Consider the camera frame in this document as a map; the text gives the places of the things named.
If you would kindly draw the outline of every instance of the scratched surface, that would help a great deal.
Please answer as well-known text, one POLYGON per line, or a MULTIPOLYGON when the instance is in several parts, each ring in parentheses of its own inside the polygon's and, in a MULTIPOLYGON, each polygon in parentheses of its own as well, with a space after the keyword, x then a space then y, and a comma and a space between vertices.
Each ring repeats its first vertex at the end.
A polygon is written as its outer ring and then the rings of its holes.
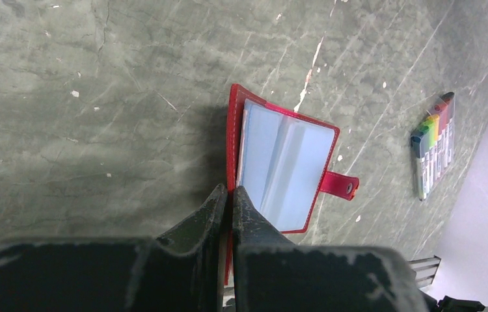
POLYGON ((2 0, 0 239, 179 222, 224 181, 231 83, 340 127, 331 170, 361 178, 290 239, 428 257, 488 119, 488 0, 2 0), (450 90, 456 161, 420 203, 407 138, 450 90))

